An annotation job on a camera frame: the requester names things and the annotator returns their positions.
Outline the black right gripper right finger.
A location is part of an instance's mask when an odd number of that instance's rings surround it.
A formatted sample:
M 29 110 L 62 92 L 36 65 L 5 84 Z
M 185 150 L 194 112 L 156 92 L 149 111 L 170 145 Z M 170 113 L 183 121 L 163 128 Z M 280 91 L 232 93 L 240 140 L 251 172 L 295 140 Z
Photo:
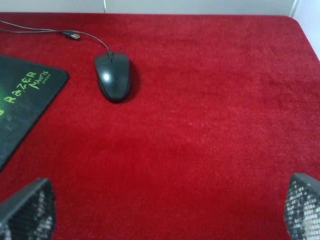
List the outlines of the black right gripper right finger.
M 305 173 L 291 175 L 284 222 L 292 240 L 320 238 L 320 182 L 317 179 Z

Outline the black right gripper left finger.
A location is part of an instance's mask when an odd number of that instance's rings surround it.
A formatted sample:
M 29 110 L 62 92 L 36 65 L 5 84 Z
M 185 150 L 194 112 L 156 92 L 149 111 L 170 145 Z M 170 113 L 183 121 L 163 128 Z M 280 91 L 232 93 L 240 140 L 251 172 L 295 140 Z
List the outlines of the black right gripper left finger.
M 34 180 L 0 203 L 2 240 L 51 240 L 55 227 L 55 195 L 48 178 Z

